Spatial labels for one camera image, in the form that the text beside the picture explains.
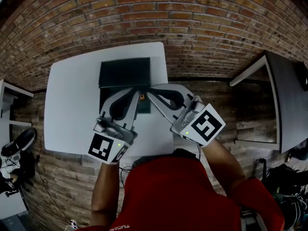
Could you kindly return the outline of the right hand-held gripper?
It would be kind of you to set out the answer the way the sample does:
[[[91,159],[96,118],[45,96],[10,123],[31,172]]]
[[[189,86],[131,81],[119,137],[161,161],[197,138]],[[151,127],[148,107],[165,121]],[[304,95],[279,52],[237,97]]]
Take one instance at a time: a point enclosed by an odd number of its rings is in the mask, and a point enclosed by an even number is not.
[[[208,103],[180,84],[158,84],[148,89],[147,96],[172,125],[171,131],[199,146],[207,146],[226,123]]]

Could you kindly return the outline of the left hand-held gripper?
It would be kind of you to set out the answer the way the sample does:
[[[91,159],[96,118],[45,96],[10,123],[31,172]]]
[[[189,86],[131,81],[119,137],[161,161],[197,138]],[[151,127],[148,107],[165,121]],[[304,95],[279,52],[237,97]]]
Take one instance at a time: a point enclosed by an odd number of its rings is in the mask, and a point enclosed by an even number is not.
[[[119,163],[138,134],[132,129],[140,101],[140,92],[133,88],[123,89],[108,97],[100,110],[100,115],[112,119],[123,119],[122,127],[99,117],[94,126],[94,136],[88,155],[102,163]]]

